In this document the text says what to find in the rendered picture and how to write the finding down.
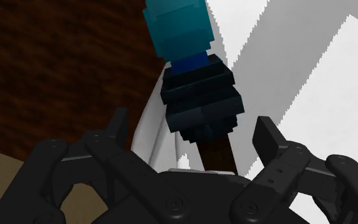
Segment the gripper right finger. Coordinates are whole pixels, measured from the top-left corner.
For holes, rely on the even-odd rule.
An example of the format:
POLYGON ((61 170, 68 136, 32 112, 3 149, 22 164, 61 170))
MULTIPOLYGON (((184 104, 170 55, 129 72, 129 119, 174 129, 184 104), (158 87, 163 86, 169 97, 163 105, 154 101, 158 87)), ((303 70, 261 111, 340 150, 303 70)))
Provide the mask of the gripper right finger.
POLYGON ((232 224, 309 224, 289 208, 299 193, 313 198, 329 224, 358 224, 358 162, 317 158, 268 116, 258 117, 252 143, 264 167, 231 203, 232 224))

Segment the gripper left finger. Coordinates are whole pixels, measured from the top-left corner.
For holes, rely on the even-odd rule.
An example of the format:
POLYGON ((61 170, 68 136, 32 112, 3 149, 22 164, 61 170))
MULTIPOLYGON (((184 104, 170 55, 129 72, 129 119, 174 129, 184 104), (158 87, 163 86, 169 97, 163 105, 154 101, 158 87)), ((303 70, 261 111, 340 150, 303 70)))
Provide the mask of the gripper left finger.
MULTIPOLYGON (((116 108, 106 130, 85 133, 85 149, 158 224, 189 224, 191 206, 185 196, 138 155, 123 150, 127 111, 116 108)), ((66 224, 55 202, 52 175, 68 151, 67 141, 56 138, 33 148, 0 199, 0 224, 66 224)))

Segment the teal and black bottle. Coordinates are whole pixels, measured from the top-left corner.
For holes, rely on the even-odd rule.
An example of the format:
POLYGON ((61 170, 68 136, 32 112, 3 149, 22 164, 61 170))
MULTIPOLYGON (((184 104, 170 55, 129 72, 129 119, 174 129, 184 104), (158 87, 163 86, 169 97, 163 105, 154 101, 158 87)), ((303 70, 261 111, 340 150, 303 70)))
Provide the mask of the teal and black bottle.
POLYGON ((160 96, 171 132, 213 141, 233 131, 244 112, 233 72, 216 54, 205 0, 145 0, 144 18, 157 56, 170 63, 160 96))

